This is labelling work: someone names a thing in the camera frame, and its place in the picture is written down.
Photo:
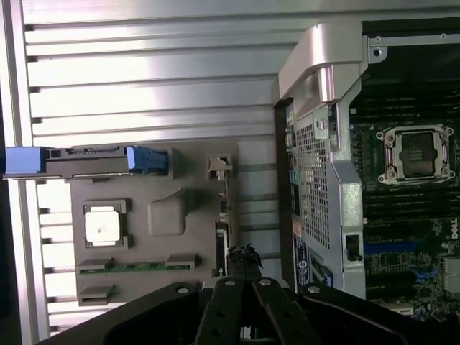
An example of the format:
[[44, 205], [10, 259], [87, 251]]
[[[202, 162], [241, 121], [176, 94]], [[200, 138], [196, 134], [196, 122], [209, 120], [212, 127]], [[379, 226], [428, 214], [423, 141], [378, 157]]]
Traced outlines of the grey plastic parts rack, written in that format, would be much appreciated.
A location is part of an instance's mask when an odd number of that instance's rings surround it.
[[[77, 300], [81, 306], [127, 303], [175, 281], [204, 281], [229, 270], [239, 242], [238, 147], [191, 141], [147, 147], [169, 152], [168, 175], [124, 175], [70, 181]], [[113, 206], [121, 239], [114, 246], [86, 241], [85, 212]], [[192, 270], [80, 274], [109, 262], [171, 262]]]

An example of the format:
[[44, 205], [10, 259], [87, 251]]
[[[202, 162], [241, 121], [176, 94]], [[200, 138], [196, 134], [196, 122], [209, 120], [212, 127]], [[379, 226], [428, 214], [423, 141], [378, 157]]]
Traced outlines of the green RAM stick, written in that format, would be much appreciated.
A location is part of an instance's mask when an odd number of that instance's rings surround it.
[[125, 272], [161, 272], [161, 271], [180, 271], [192, 270], [191, 264], [171, 263], [171, 262], [137, 262], [137, 263], [115, 263], [100, 264], [96, 266], [86, 266], [78, 269], [80, 274], [109, 274]]

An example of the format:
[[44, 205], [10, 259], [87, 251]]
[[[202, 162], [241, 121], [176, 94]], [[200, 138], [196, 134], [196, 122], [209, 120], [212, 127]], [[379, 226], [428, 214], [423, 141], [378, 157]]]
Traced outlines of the open black PC case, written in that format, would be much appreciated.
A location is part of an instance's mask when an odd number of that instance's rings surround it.
[[352, 115], [460, 108], [460, 17], [316, 24], [278, 73], [275, 103], [295, 287], [317, 282], [367, 299]]

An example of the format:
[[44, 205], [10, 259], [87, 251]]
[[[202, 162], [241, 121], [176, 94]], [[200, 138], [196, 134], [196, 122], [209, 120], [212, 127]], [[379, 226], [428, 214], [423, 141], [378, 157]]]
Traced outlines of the blue expansion slot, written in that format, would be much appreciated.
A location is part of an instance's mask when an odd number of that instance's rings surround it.
[[417, 249], [417, 246], [413, 241], [367, 243], [364, 245], [364, 253], [371, 255], [391, 252], [412, 252]]

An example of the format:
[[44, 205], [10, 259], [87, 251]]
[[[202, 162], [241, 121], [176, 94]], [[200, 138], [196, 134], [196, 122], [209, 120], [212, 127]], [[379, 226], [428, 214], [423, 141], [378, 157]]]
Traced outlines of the green motherboard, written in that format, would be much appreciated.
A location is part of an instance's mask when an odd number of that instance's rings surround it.
[[[444, 183], [391, 186], [384, 172], [383, 143], [375, 134], [389, 127], [445, 124], [451, 169]], [[460, 108], [421, 107], [352, 115], [351, 158], [362, 182], [363, 246], [415, 242], [412, 252], [363, 253], [366, 297], [418, 321], [460, 323]]]

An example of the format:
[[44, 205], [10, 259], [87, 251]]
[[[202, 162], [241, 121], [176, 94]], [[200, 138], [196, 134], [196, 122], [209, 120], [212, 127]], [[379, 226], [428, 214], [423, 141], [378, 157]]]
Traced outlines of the silver CPU chip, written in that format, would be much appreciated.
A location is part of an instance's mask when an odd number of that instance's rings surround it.
[[88, 243], [114, 246], [121, 239], [120, 215], [113, 206], [91, 206], [84, 218]]

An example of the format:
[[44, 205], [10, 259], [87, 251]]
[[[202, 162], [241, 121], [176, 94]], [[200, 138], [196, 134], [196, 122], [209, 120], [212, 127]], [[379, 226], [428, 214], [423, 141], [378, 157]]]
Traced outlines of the hard disk in blue caddy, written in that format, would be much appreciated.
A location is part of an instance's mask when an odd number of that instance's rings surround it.
[[17, 180], [168, 175], [169, 170], [169, 152], [139, 145], [7, 147], [0, 163], [0, 176]]

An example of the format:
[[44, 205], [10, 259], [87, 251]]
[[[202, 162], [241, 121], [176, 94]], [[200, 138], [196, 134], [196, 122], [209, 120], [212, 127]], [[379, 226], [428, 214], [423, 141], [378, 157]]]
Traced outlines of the CPU socket metal frame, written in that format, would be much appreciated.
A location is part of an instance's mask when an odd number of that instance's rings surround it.
[[451, 169], [450, 139], [445, 124], [393, 126], [375, 134], [383, 143], [383, 185], [444, 183], [456, 177]]

